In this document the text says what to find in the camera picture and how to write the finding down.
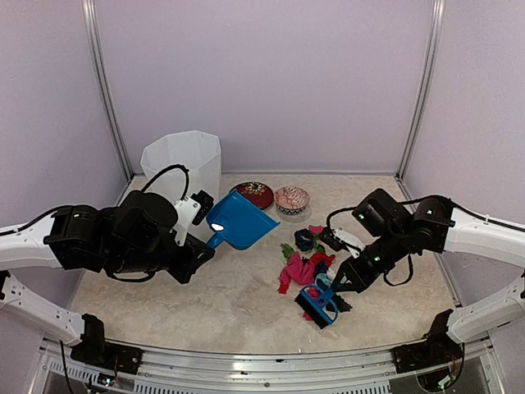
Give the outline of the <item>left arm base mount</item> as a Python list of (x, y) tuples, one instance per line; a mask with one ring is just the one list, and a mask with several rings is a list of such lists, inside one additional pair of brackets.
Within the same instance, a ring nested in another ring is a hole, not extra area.
[(138, 373), (144, 351), (138, 347), (107, 341), (103, 322), (91, 314), (81, 316), (84, 331), (80, 343), (71, 346), (71, 358), (117, 373)]

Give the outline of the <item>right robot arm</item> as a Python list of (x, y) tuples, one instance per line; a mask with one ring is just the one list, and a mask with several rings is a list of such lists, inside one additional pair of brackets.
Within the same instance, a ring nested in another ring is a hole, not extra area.
[[(352, 208), (352, 215), (375, 240), (340, 265), (333, 292), (361, 293), (398, 261), (424, 251), (476, 255), (523, 268), (522, 225), (471, 212), (440, 195), (423, 197), (415, 204), (409, 212), (385, 190), (377, 189)], [(420, 358), (437, 364), (450, 353), (451, 340), (466, 342), (523, 316), (524, 278), (518, 277), (471, 305), (437, 315), (431, 337), (419, 347)]]

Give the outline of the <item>blue hand brush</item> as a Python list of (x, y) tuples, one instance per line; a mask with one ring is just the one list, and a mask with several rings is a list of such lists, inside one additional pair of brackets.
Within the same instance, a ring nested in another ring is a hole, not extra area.
[(339, 310), (332, 297), (335, 292), (328, 287), (323, 290), (316, 285), (303, 287), (295, 297), (294, 302), (315, 322), (324, 329), (332, 325), (338, 318)]

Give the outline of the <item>blue dustpan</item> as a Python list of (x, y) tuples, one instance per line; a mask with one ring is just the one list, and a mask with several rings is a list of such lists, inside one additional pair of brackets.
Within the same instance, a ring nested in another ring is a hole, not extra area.
[(212, 207), (206, 222), (213, 231), (208, 247), (226, 242), (235, 250), (250, 248), (280, 225), (236, 190)]

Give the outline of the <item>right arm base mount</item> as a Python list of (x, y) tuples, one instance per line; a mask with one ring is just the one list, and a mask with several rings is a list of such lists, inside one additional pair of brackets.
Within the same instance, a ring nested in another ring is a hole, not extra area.
[(447, 309), (439, 313), (421, 341), (397, 346), (391, 350), (397, 373), (427, 369), (464, 356), (463, 344), (454, 341), (447, 334), (448, 319), (452, 312), (452, 309)]

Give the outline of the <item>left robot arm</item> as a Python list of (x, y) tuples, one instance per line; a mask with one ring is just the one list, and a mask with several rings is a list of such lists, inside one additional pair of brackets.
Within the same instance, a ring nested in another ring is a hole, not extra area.
[(23, 285), (18, 268), (45, 267), (105, 272), (119, 282), (142, 283), (160, 271), (179, 283), (211, 259), (213, 249), (189, 232), (213, 206), (206, 191), (184, 189), (175, 203), (149, 191), (131, 191), (117, 206), (62, 205), (23, 225), (1, 231), (1, 307), (53, 334), (67, 346), (81, 347), (94, 363), (109, 364), (114, 345), (103, 322), (54, 304)]

